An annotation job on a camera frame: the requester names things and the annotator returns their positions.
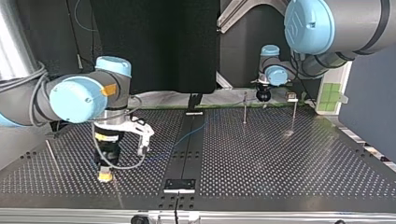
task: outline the metal bracket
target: metal bracket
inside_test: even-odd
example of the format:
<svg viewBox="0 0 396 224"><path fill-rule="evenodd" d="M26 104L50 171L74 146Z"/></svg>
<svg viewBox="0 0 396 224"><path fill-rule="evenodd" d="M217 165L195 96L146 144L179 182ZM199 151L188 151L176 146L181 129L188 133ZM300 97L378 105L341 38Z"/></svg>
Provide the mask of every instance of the metal bracket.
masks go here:
<svg viewBox="0 0 396 224"><path fill-rule="evenodd" d="M216 81L224 90L232 90L233 85L228 82L219 72L216 72Z"/></svg>
<svg viewBox="0 0 396 224"><path fill-rule="evenodd" d="M188 224L201 224L201 218L199 212L190 213Z"/></svg>
<svg viewBox="0 0 396 224"><path fill-rule="evenodd" d="M218 19L219 30L225 34L237 21L256 6L269 5L282 15L285 15L288 4L289 0L233 0Z"/></svg>
<svg viewBox="0 0 396 224"><path fill-rule="evenodd" d="M347 96L345 96L344 94L340 95L340 102L342 104L347 105L348 101L349 101L349 98Z"/></svg>
<svg viewBox="0 0 396 224"><path fill-rule="evenodd" d="M191 194L195 193L194 179L168 179L166 180L164 193L179 193L179 194Z"/></svg>

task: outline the cable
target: cable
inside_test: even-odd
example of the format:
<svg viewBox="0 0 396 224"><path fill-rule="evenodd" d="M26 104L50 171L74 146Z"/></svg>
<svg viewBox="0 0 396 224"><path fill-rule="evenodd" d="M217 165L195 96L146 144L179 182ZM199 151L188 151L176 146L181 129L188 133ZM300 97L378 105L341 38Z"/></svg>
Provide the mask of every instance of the cable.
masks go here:
<svg viewBox="0 0 396 224"><path fill-rule="evenodd" d="M238 103L236 103L236 104L233 104L233 105L230 105L230 107L233 107L233 106L236 106L236 105L240 105L240 104L242 104L242 103L244 103L245 101L241 101L241 102L238 102ZM171 149L174 149L175 147L177 147L181 142L183 142L183 140L184 139L186 139L188 136L190 136L190 135L192 135L192 134L195 134L195 133L198 133L199 131L201 131L205 126L206 126L206 124L209 122L209 120L207 120L202 126L200 126L199 128L197 128L197 129L195 129L195 130L193 130L193 131L191 131L191 132L189 132L189 133L186 133L183 137L181 137L172 147L171 147ZM165 156L167 154L167 152L164 152L164 153L162 153L162 154L160 154L160 155L158 155L158 156L155 156L155 157L150 157L150 158L148 158L148 161L152 161L152 160L155 160L155 159L159 159L159 158L161 158L161 157L163 157L163 156Z"/></svg>
<svg viewBox="0 0 396 224"><path fill-rule="evenodd" d="M47 93L47 82L49 81L48 78L46 78L46 80L41 82L41 94L44 95L44 97L46 98L46 101L49 102L50 101L50 97L49 94Z"/></svg>
<svg viewBox="0 0 396 224"><path fill-rule="evenodd" d="M139 97L137 97L137 96L135 96L135 95L132 96L132 97L135 98L135 99L137 99L137 101L139 102L139 105L138 105L136 108L134 108L134 109L132 109L132 110L127 110L127 111L125 111L125 112L122 113L122 114L118 114L118 115L115 115L115 116L112 116L112 117L108 117L108 118L105 118L105 119L90 119L90 120L88 120L88 121L91 121L91 122L107 121L107 120L110 120L110 119L117 119L117 118L120 118L120 117L123 117L123 116L131 115L131 114L134 113L136 110L140 109L140 108L142 107L142 105L143 105L142 99L140 99Z"/></svg>
<svg viewBox="0 0 396 224"><path fill-rule="evenodd" d="M23 77L23 78L20 78L17 80L12 80L12 81L0 84L0 93L12 90L16 87L19 87L20 85L30 82L31 80L33 80L35 78L41 77L46 72L46 68L43 63L38 62L38 64L40 65L40 68L37 71L33 72L33 74L30 75L29 77Z"/></svg>
<svg viewBox="0 0 396 224"><path fill-rule="evenodd" d="M18 80L13 80L13 81L9 81L9 82L1 84L0 85L0 93L13 90L13 89L39 77L37 83L35 84L35 88L33 89L32 96L29 101L29 120L32 123L32 125L34 125L36 127L42 127L43 125L45 125L44 123L36 122L35 99L37 97L40 87L44 86L45 79L47 78L49 73L47 72L45 65L43 63L41 63L41 62L38 62L38 63L40 64L40 68L37 71L33 72L33 74L30 75L29 77L23 77Z"/></svg>
<svg viewBox="0 0 396 224"><path fill-rule="evenodd" d="M312 98L312 96L311 96L311 94L309 93L308 89L306 88L306 86L305 86L303 80L300 79L300 77L299 77L299 74L300 74L299 71L300 71L300 70L299 70L299 65L298 65L297 60L296 60L292 55L291 55L291 58L294 60L294 62L296 63L296 66L297 66L297 68L296 68L296 74L295 74L295 75L296 75L296 78L300 80L300 82L301 82L301 84L303 85L303 88L304 88L306 94L308 95L309 99L311 100L312 104L314 104L314 106L317 107L317 103L315 103L314 98Z"/></svg>
<svg viewBox="0 0 396 224"><path fill-rule="evenodd" d="M86 31L97 32L97 30L93 30L93 29L87 28L87 27L83 26L83 25L79 22L79 20L78 20L78 15L77 15L77 11L78 11L78 5L79 5L80 2L81 2L81 0L78 0L78 1L76 2L76 6L75 6L75 20L76 20L76 23L78 24L79 27L81 27L82 29L84 29L84 30L86 30Z"/></svg>
<svg viewBox="0 0 396 224"><path fill-rule="evenodd" d="M132 169L135 169L135 168L139 167L139 166L143 163L143 161L145 160L145 158L146 158L146 155L142 156L142 159L140 159L139 163L137 163L137 164L135 164L135 165L133 165L133 166L124 166L124 167L122 167L122 166L114 165L113 163L111 163L111 161L109 161L108 159L106 159L105 155L103 154L102 150L100 149L99 144L98 144L98 142L96 141L96 137L95 137L95 125L94 125L93 123L92 123L92 140L93 140L93 143L95 144L96 151L99 153L99 155L100 155L100 157L102 158L102 160L103 160L105 163L107 163L108 166L110 166L111 168L114 168L114 169L116 169L116 170L132 170Z"/></svg>
<svg viewBox="0 0 396 224"><path fill-rule="evenodd" d="M88 63L89 65L91 65L92 67L94 67L93 61L91 62L90 60L85 59L84 57L81 56L81 52L80 52L79 45L78 45L78 39L77 39L77 36L76 36L76 29L75 29L75 26L74 26L74 23L73 23L73 18L72 18L72 16L71 16L71 10L70 10L69 0L65 0L65 1L66 1L66 2L65 2L65 3L66 3L66 6L67 6L67 13L68 13L67 15L69 16L70 28L71 28L71 30L72 30L73 38L74 38L74 40L75 40L76 51L77 51L78 58L81 59L83 62Z"/></svg>
<svg viewBox="0 0 396 224"><path fill-rule="evenodd" d="M46 125L46 123L37 123L35 119L35 98L37 97L38 90L42 87L45 78L47 78L48 72L46 71L41 78L35 84L35 88L32 92L32 97L30 98L29 103L29 120L35 127L42 127Z"/></svg>

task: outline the metal frame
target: metal frame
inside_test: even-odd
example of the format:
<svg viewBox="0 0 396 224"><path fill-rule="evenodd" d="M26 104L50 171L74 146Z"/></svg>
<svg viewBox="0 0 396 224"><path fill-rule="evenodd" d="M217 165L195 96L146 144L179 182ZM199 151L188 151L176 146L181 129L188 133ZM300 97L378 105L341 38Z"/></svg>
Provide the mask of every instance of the metal frame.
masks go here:
<svg viewBox="0 0 396 224"><path fill-rule="evenodd" d="M289 0L233 0L218 19L218 28L225 34L252 8L259 5L274 7L282 15L285 15Z"/></svg>
<svg viewBox="0 0 396 224"><path fill-rule="evenodd" d="M349 145L356 146L356 148L361 148L357 143L355 143L352 139L348 138L342 131L331 127L329 121L323 119L323 125L329 126L329 128L335 129L336 134L339 138L342 138L344 142ZM205 124L205 116L183 116L183 123L180 128L177 139L180 139L186 133L191 132L192 130L196 130L200 128L203 124ZM200 132L195 133L194 135L187 138L185 141L180 143L177 147L174 148L173 157L170 159L168 166L166 168L165 176L163 178L163 186L166 182L166 179L197 179L196 185L199 186L199 179L201 174L201 166L202 166L202 152L203 152L203 138L204 138L205 130L201 130ZM392 181L396 182L396 177L394 173L389 170L382 162L378 161L376 158L372 158L369 156L368 152L360 151L359 154L366 154L365 159L366 162L372 166L372 168L376 169L382 175L391 175ZM12 170L16 167L21 166L23 161L17 160L13 164L11 164L7 169L12 172ZM142 201L139 201L141 204L150 204L150 208L147 211L138 211L136 210L139 204L135 204L136 201L128 202L128 199L123 199L123 206L120 206L119 199L116 197L106 197L98 200L90 199L89 197L65 197L64 199L69 200L70 202L75 203L79 201L79 206L81 208L93 208L95 209L87 209L87 210L79 210L77 207L73 209L64 209L65 206L61 206L58 204L59 209L34 209L34 207L52 207L51 202L59 200L57 198L51 198L50 201L32 198L28 195L21 195L19 197L20 202L24 203L23 207L32 207L30 209L20 209L20 206L16 206L13 203L16 199L15 197L2 197L2 202L4 204L14 204L7 205L8 207L14 208L0 208L0 223L93 223L93 222L101 222L101 223L129 223L133 216L147 216L151 220L151 223L175 223L175 210L177 210L177 216L180 223L305 223L305 222L315 222L315 223L333 223L338 219L343 219L346 223L363 223L363 222L375 222L375 223L393 223L396 222L396 214L376 214L373 211L379 211L378 209L373 209L370 213L353 213L353 212L340 212L340 213L323 213L323 212L309 212L310 208L316 206L315 202L309 200L295 200L294 202L287 203L286 201L283 204L287 204L290 207L293 207L293 210L299 205L305 206L302 209L299 209L301 212L281 212L282 208L279 209L274 202L262 202L260 201L252 201L245 200L249 202L240 202L238 205L244 206L247 208L246 212L231 212L233 211L233 206L231 201L229 204L224 207L222 211L230 211L230 212L216 212L212 208L216 207L216 204L223 206L223 203L217 203L217 199L214 200L200 200L199 192L195 194L160 194L157 196L155 200L145 200L142 198ZM364 204L371 203L369 205L374 207L375 205L388 205L389 211L392 209L394 203L386 203L379 202L375 203L375 200L369 200L366 202L349 202L348 200L340 200L340 201L326 201L331 203L330 205L326 205L327 207L335 207L334 203L343 203L343 207L351 207L351 210L360 210ZM251 210L251 203L254 203L258 209L265 210L266 212L260 212L256 209L257 212L248 212L254 211ZM113 209L123 209L124 207L129 210L108 210L108 207L113 206Z"/></svg>
<svg viewBox="0 0 396 224"><path fill-rule="evenodd" d="M133 216L148 217L150 224L175 223L173 212L134 210L0 209L0 223L130 223ZM394 223L393 214L363 213L221 213L178 212L188 224L206 223Z"/></svg>
<svg viewBox="0 0 396 224"><path fill-rule="evenodd" d="M224 90L232 90L233 85L227 81L219 72L216 72L216 81Z"/></svg>

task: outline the robotic arm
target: robotic arm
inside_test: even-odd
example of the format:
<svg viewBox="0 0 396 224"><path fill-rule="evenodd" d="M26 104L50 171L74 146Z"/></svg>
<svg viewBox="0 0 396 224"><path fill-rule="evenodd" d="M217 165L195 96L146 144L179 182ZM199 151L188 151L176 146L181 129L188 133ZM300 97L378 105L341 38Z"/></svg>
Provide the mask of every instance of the robotic arm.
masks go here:
<svg viewBox="0 0 396 224"><path fill-rule="evenodd" d="M262 48L256 80L261 92L295 76L322 77L359 55L396 44L396 2L291 0L285 14L285 35L291 61L279 60L277 46ZM269 97L259 99L268 101Z"/></svg>
<svg viewBox="0 0 396 224"><path fill-rule="evenodd" d="M132 70L129 62L116 57L100 57L94 72L65 76L48 83L45 69L41 70L41 74L37 73L39 79L25 77L1 82L0 125L91 121L100 181L111 181L112 169L132 169L141 164L154 131L145 121L133 117L133 110L127 110ZM142 161L134 167L117 166L121 151L119 142L125 132L140 135L137 155Z"/></svg>

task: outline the black backdrop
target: black backdrop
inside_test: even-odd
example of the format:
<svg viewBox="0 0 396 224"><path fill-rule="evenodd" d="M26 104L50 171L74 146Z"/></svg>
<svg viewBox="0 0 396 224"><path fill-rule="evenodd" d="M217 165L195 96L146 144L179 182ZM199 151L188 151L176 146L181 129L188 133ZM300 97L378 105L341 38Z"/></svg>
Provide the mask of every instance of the black backdrop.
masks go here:
<svg viewBox="0 0 396 224"><path fill-rule="evenodd" d="M132 90L216 88L217 0L93 0L103 54L133 64Z"/></svg>

